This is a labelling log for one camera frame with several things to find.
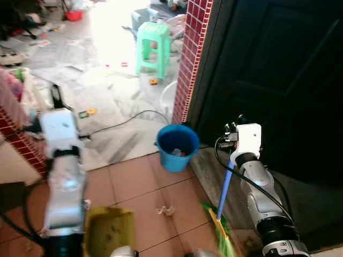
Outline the green plastic stool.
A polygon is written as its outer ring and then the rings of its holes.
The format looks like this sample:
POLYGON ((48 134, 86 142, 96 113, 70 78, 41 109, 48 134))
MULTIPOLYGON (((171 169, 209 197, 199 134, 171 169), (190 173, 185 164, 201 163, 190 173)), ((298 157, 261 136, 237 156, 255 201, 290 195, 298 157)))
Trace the green plastic stool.
POLYGON ((144 22, 136 32, 136 72, 142 68, 154 69, 156 78, 165 77, 171 54, 170 29, 165 24, 144 22))

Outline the blue plastic bucket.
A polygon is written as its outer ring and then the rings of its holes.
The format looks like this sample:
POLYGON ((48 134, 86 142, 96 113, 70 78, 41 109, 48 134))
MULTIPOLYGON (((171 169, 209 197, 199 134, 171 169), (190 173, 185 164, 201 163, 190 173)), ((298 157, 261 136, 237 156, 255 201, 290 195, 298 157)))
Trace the blue plastic bucket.
POLYGON ((190 127, 181 124, 164 126, 156 135, 161 166, 169 173, 180 173, 200 147, 199 137, 190 127))

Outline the crumpled paper scrap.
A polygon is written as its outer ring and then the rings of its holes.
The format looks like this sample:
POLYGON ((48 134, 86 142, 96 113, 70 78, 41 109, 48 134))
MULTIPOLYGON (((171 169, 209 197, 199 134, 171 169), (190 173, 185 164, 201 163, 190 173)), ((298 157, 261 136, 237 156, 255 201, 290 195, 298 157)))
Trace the crumpled paper scrap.
POLYGON ((155 209, 157 215, 173 216, 176 209, 174 206, 162 206, 155 209))

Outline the blue-handled green broom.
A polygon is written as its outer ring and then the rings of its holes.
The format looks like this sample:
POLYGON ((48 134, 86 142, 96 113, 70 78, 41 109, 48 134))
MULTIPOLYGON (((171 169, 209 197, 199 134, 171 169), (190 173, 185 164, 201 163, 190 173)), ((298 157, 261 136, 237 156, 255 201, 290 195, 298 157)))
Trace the blue-handled green broom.
POLYGON ((234 169, 235 165, 230 159, 226 161, 227 169, 225 174, 225 180, 223 181, 220 195, 220 205, 218 207, 213 207, 209 203, 202 203, 203 209, 208 213, 213 223, 215 230, 215 235, 217 237, 218 244, 218 255, 217 257, 236 257, 236 252, 234 250, 233 244, 230 241, 228 225, 226 225, 226 220, 224 220, 221 215, 226 207, 226 197, 228 195, 228 190, 230 187, 230 179, 232 178, 233 172, 229 169, 234 169))

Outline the red tiled pillar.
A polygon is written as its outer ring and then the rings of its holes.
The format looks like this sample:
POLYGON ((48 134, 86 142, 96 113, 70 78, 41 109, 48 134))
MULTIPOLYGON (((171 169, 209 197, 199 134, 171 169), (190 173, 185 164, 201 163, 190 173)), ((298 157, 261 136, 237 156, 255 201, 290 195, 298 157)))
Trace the red tiled pillar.
POLYGON ((172 123, 186 122, 214 2, 216 0, 188 1, 172 123))

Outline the dark wooden door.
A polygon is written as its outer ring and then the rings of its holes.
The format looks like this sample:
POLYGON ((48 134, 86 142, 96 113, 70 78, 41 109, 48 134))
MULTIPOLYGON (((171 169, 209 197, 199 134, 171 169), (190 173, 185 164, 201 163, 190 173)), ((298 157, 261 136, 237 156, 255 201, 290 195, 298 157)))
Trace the dark wooden door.
POLYGON ((187 123, 205 144, 242 115, 285 185, 306 247, 343 242, 343 0, 207 0, 187 123))

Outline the yellow-green dustpan with red handle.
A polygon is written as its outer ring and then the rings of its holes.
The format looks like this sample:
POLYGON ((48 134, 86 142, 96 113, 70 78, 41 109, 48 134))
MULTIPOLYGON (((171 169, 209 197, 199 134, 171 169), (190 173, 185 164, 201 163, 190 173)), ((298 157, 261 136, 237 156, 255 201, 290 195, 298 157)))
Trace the yellow-green dustpan with red handle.
POLYGON ((114 249, 122 246, 136 250, 134 212, 113 207, 91 208, 84 230, 87 257, 109 257, 114 249))

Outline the green and yellow floor toy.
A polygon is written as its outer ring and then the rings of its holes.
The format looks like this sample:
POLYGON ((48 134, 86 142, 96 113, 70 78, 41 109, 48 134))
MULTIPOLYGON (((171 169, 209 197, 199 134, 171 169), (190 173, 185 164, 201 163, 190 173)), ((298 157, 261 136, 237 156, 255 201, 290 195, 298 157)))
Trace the green and yellow floor toy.
POLYGON ((78 118, 88 118, 94 116, 98 110, 95 108, 87 108, 84 111, 78 112, 78 118))

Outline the silver left robot leg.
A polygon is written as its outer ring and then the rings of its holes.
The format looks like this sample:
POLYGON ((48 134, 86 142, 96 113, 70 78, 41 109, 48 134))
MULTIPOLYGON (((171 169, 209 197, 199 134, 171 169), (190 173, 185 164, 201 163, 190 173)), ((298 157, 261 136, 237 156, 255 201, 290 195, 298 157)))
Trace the silver left robot leg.
POLYGON ((115 248, 109 257, 139 257, 139 252, 130 246, 115 248))

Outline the pink cloth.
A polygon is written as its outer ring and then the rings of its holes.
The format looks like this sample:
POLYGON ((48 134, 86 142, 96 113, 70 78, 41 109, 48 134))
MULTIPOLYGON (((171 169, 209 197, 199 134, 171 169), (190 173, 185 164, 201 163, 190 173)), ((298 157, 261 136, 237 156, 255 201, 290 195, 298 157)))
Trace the pink cloth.
POLYGON ((0 69, 0 113, 15 128, 22 128, 26 115, 20 105, 24 85, 8 70, 0 69))

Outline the red plastic basin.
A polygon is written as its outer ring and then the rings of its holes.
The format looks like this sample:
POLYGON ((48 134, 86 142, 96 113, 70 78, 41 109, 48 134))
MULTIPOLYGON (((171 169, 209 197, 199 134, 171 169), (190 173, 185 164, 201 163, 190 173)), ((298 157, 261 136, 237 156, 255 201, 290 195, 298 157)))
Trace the red plastic basin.
POLYGON ((83 11, 66 11, 64 13, 64 19, 70 21, 76 21, 83 19, 83 11))

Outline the white round basin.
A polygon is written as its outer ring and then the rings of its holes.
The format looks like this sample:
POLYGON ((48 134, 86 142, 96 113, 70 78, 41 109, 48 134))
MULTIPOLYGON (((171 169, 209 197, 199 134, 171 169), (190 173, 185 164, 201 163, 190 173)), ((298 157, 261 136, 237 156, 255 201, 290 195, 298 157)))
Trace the white round basin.
POLYGON ((162 89, 159 97, 159 107, 167 117, 171 117, 173 114, 177 85, 177 81, 171 82, 162 89))

